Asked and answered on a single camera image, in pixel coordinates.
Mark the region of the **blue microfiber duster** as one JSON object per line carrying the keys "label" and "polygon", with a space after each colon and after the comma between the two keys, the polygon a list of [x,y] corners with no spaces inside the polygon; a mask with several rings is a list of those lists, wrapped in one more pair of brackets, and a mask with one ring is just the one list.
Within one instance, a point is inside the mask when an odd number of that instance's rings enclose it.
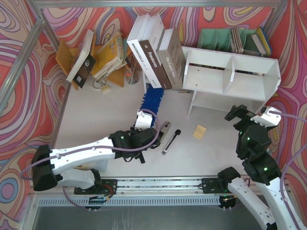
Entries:
{"label": "blue microfiber duster", "polygon": [[147,87],[146,93],[143,96],[141,109],[147,109],[158,115],[160,103],[164,95],[163,88],[153,88],[151,85]]}

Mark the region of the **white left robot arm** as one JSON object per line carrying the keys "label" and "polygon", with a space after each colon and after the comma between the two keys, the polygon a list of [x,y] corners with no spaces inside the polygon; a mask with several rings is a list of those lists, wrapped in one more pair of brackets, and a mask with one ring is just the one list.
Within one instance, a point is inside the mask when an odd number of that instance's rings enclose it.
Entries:
{"label": "white left robot arm", "polygon": [[160,144],[159,128],[156,113],[140,109],[134,129],[119,130],[100,140],[71,148],[39,146],[31,164],[21,171],[20,176],[26,180],[24,174],[31,171],[29,180],[33,182],[35,191],[46,191],[57,185],[91,189],[102,184],[99,171],[95,168],[80,170],[78,166],[119,158],[126,162],[139,159],[144,163],[143,151],[154,149]]}

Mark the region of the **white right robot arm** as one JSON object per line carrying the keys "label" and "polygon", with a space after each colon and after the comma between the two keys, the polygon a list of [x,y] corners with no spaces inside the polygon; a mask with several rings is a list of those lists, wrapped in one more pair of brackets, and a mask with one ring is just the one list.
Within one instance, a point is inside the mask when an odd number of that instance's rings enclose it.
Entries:
{"label": "white right robot arm", "polygon": [[246,106],[232,106],[225,120],[239,118],[234,124],[238,131],[236,153],[249,178],[264,195],[262,202],[233,168],[228,167],[217,174],[218,188],[228,190],[242,202],[263,230],[305,230],[306,226],[297,214],[284,186],[285,170],[280,170],[276,160],[269,154],[272,141],[268,132],[278,126],[282,117],[302,122],[306,119],[282,113],[278,109],[263,107],[255,114]]}

